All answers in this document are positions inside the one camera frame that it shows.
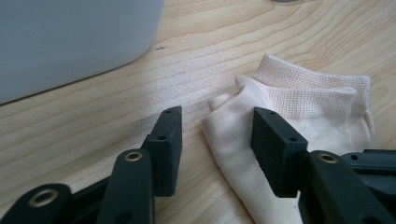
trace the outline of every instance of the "wooden table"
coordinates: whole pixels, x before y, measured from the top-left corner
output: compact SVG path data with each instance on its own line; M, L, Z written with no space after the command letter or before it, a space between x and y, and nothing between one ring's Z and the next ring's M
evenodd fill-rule
M252 223L200 127L206 101L251 76L264 53L306 68L372 77L376 148L396 148L396 1L166 0L155 42L123 67L0 107L0 216L25 191L73 191L140 147L159 113L183 106L177 195L157 223Z

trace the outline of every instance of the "table surface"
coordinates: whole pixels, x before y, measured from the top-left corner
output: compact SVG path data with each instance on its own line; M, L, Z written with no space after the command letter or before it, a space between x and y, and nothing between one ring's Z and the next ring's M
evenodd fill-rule
M211 97L233 90L270 53L315 71L372 77L376 148L396 148L396 1L166 0L139 59L0 106L0 216L24 192L73 191L140 147L161 111L183 106L177 194L156 199L157 223L253 223L200 126Z

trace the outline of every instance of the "white sock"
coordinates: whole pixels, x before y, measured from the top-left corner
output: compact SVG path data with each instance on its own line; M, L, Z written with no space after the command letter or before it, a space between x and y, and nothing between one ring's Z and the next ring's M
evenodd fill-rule
M337 76L313 72L273 55L264 55L254 78L279 88L353 88L357 96L348 119L348 131L356 151L372 148L375 138L373 116L368 110L370 77Z
M210 101L203 120L206 139L225 177L257 223L301 223L297 199L279 199L258 164L250 137L254 106L275 110L309 142L308 150L354 150L346 132L357 91L353 88L277 88L248 77L240 92Z

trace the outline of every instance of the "sock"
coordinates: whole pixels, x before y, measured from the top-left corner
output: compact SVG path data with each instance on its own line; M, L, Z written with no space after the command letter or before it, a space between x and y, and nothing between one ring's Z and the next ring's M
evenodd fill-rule
M353 88L357 96L348 118L348 133L355 151L372 148L375 138L373 116L368 110L370 77L337 76L313 72L272 55L264 55L254 76L261 83L279 88Z
M240 92L209 102L202 126L216 162L257 223L302 223L297 199L272 192L252 149L254 106L274 110L309 142L308 150L353 151L347 121L356 101L353 88L278 88L237 77Z

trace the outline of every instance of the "white container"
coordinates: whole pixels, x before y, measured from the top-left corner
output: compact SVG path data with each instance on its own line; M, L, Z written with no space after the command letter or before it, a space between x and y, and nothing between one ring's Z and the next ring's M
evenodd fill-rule
M0 104L129 63L163 0L0 0Z

